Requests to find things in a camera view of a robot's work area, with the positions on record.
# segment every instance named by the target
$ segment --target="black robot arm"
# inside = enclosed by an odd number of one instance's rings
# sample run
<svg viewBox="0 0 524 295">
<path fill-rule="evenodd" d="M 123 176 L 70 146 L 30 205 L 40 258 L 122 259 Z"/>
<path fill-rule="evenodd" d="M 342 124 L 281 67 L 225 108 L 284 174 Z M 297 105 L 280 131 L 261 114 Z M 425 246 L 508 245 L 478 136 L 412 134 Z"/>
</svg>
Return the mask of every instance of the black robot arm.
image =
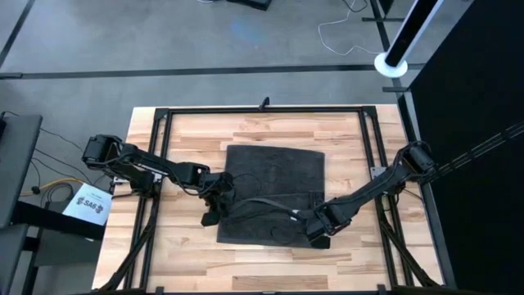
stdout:
<svg viewBox="0 0 524 295">
<path fill-rule="evenodd" d="M 91 137 L 82 161 L 89 169 L 128 180 L 133 192 L 144 197 L 154 197 L 155 185 L 162 177 L 167 177 L 184 192 L 206 202 L 210 210 L 202 217 L 204 226 L 218 224 L 220 216 L 227 212 L 228 202 L 233 200 L 233 177 L 229 173 L 210 173 L 210 167 L 197 163 L 174 163 L 123 143 L 116 136 L 99 134 Z M 188 192 L 188 189 L 196 190 L 196 193 Z"/>
<path fill-rule="evenodd" d="M 397 152 L 393 164 L 362 188 L 342 197 L 336 197 L 302 211 L 305 234 L 312 247 L 329 248 L 329 238 L 350 225 L 361 206 L 385 194 L 397 194 L 407 180 L 420 181 L 436 172 L 435 162 L 429 157 L 425 143 L 415 142 Z"/>
</svg>

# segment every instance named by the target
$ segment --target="concrete floor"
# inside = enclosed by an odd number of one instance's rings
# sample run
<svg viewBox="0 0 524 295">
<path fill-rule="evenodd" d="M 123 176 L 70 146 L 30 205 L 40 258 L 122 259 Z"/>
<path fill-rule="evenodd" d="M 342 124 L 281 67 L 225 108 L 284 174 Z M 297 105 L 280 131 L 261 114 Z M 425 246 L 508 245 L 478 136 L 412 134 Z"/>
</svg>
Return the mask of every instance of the concrete floor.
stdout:
<svg viewBox="0 0 524 295">
<path fill-rule="evenodd" d="M 412 3 L 396 1 L 390 16 L 405 16 Z M 25 4 L 0 0 L 0 48 Z M 426 62 L 469 4 L 445 1 L 408 61 Z M 346 12 L 341 0 L 274 0 L 267 12 L 225 1 L 36 0 L 0 72 L 372 64 L 371 54 L 355 50 L 340 57 L 320 43 L 317 25 Z M 354 45 L 380 52 L 377 27 L 360 21 L 363 16 L 373 16 L 370 7 L 323 27 L 326 42 L 341 52 Z M 399 28 L 386 23 L 390 40 Z M 409 71 L 403 85 L 417 73 Z M 267 96 L 273 104 L 395 103 L 382 86 L 391 81 L 373 71 L 0 80 L 0 111 L 41 114 L 44 128 L 83 146 L 94 134 L 125 137 L 133 107 L 259 104 Z M 38 146 L 83 167 L 79 152 L 56 138 L 42 134 Z M 43 183 L 58 177 L 44 167 L 40 173 Z M 25 187 L 31 185 L 29 174 Z M 24 256 L 12 294 L 20 293 L 26 263 Z M 94 270 L 94 263 L 44 268 L 34 294 L 86 292 Z"/>
</svg>

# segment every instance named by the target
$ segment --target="light wood surface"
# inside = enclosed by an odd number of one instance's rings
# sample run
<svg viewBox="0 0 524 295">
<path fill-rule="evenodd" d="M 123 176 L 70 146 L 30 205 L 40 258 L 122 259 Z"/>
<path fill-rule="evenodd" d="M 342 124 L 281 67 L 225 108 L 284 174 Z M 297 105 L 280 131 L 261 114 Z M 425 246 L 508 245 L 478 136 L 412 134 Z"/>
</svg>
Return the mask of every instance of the light wood surface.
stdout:
<svg viewBox="0 0 524 295">
<path fill-rule="evenodd" d="M 154 111 L 153 107 L 134 109 L 128 143 L 147 150 Z M 377 105 L 377 112 L 391 162 L 406 143 L 399 112 L 395 105 Z M 368 127 L 373 135 L 370 121 Z M 358 117 L 352 113 L 176 115 L 169 159 L 203 163 L 216 172 L 224 169 L 229 144 L 324 152 L 328 199 L 354 192 L 369 181 L 360 132 Z M 158 148 L 162 133 L 157 139 Z M 379 163 L 373 136 L 372 144 L 375 162 Z M 419 193 L 416 185 L 408 184 L 408 189 Z M 115 193 L 128 190 L 123 186 Z M 137 202 L 137 197 L 113 202 L 94 288 L 111 277 L 128 253 Z M 409 250 L 422 268 L 441 282 L 421 200 L 402 193 L 399 210 Z M 374 290 L 377 284 L 389 285 L 372 202 L 360 210 L 351 226 L 332 238 L 329 250 L 217 243 L 217 227 L 200 226 L 205 211 L 202 200 L 184 194 L 168 180 L 164 182 L 148 284 L 150 292 L 159 285 L 167 292 Z M 394 256 L 399 281 L 403 282 L 396 251 Z M 139 257 L 134 285 L 138 285 L 141 267 Z"/>
</svg>

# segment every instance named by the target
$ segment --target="black wall panel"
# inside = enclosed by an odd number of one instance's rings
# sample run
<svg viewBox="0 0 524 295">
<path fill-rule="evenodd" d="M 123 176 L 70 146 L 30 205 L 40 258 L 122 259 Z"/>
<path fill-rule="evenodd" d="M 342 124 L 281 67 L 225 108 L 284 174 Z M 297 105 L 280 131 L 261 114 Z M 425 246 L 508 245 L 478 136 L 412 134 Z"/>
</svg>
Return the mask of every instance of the black wall panel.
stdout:
<svg viewBox="0 0 524 295">
<path fill-rule="evenodd" d="M 444 164 L 524 120 L 522 0 L 476 0 L 410 86 Z M 460 288 L 522 293 L 524 135 L 432 184 Z"/>
</svg>

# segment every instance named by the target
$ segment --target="dark gray towel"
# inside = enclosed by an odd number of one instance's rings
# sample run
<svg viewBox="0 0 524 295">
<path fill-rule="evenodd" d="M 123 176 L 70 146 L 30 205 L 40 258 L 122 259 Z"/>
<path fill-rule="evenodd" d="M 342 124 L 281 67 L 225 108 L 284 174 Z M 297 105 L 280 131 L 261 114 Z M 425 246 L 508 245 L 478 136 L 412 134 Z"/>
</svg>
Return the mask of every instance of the dark gray towel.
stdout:
<svg viewBox="0 0 524 295">
<path fill-rule="evenodd" d="M 226 171 L 235 203 L 263 197 L 294 210 L 323 202 L 324 154 L 284 147 L 229 146 Z M 217 242 L 310 247 L 302 225 L 284 210 L 259 202 L 236 208 L 219 224 Z"/>
</svg>

